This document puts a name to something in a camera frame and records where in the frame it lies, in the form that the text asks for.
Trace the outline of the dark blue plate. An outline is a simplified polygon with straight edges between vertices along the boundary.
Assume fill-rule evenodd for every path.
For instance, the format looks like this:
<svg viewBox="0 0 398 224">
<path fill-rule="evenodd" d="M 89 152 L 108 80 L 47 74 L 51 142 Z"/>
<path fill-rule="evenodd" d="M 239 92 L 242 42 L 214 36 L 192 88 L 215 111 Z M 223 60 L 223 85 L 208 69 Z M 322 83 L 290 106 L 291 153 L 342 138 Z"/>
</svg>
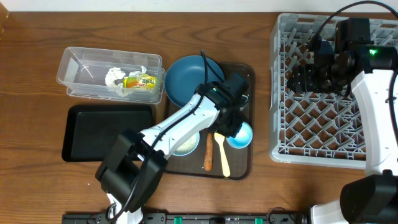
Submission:
<svg viewBox="0 0 398 224">
<path fill-rule="evenodd" d="M 168 98 L 178 107 L 185 106 L 199 84 L 205 81 L 205 64 L 199 55 L 190 55 L 174 62 L 165 75 Z"/>
</svg>

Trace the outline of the light blue cup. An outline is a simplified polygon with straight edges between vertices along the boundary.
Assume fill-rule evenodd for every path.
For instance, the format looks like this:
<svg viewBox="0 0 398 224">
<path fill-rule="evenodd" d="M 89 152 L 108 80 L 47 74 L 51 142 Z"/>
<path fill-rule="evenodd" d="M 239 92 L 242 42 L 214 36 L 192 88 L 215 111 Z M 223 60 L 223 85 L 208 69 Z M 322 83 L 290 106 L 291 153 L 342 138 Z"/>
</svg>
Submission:
<svg viewBox="0 0 398 224">
<path fill-rule="evenodd" d="M 252 127 L 247 123 L 243 122 L 237 135 L 226 138 L 227 143 L 235 149 L 243 149 L 251 143 L 253 139 Z"/>
</svg>

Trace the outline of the green yellow snack wrapper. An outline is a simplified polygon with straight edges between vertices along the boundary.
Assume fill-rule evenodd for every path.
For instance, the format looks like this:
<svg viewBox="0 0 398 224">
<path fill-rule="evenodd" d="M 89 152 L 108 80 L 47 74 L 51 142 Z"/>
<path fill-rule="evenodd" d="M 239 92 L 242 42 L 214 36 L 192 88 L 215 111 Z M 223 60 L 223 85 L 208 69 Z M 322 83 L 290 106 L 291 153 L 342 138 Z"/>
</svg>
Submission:
<svg viewBox="0 0 398 224">
<path fill-rule="evenodd" d="M 152 90 L 155 88 L 156 77 L 148 74 L 138 75 L 135 77 L 125 77 L 123 80 L 124 88 L 133 88 L 138 90 Z"/>
</svg>

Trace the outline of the white tissue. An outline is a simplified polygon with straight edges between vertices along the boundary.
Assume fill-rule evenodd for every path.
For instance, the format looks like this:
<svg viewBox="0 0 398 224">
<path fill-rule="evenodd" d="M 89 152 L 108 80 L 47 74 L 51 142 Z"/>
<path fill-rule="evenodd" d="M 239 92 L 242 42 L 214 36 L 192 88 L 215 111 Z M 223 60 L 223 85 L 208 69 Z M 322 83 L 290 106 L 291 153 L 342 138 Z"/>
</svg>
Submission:
<svg viewBox="0 0 398 224">
<path fill-rule="evenodd" d="M 105 76 L 105 84 L 111 87 L 119 96 L 124 97 L 132 93 L 132 89 L 143 89 L 144 84 L 140 83 L 142 76 L 146 74 L 146 67 L 141 66 L 140 71 L 127 74 L 119 67 L 113 67 L 108 70 Z"/>
</svg>

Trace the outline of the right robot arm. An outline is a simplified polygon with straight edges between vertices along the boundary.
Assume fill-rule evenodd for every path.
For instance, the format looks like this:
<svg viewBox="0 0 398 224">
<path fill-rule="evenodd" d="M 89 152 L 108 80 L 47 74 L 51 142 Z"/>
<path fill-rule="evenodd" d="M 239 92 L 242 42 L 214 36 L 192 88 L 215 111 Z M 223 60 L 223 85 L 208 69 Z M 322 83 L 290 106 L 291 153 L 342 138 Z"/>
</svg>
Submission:
<svg viewBox="0 0 398 224">
<path fill-rule="evenodd" d="M 287 81 L 294 93 L 347 88 L 359 108 L 366 147 L 366 176 L 346 184 L 338 200 L 314 205 L 309 223 L 397 223 L 397 49 L 375 45 L 370 21 L 339 21 L 335 45 L 316 35 L 307 44 L 314 63 Z"/>
</svg>

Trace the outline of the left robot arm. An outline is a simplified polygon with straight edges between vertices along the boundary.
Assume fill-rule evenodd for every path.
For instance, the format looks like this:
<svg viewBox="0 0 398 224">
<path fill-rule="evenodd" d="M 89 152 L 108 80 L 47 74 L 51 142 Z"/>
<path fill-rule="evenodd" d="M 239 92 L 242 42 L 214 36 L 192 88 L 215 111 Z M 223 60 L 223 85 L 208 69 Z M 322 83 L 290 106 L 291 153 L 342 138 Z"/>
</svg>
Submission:
<svg viewBox="0 0 398 224">
<path fill-rule="evenodd" d="M 168 158 L 194 134 L 209 129 L 226 138 L 235 137 L 244 121 L 240 109 L 248 87 L 238 73 L 223 82 L 205 82 L 184 107 L 163 122 L 139 133 L 121 133 L 95 174 L 111 201 L 107 221 L 140 223 L 141 208 L 156 191 Z"/>
</svg>

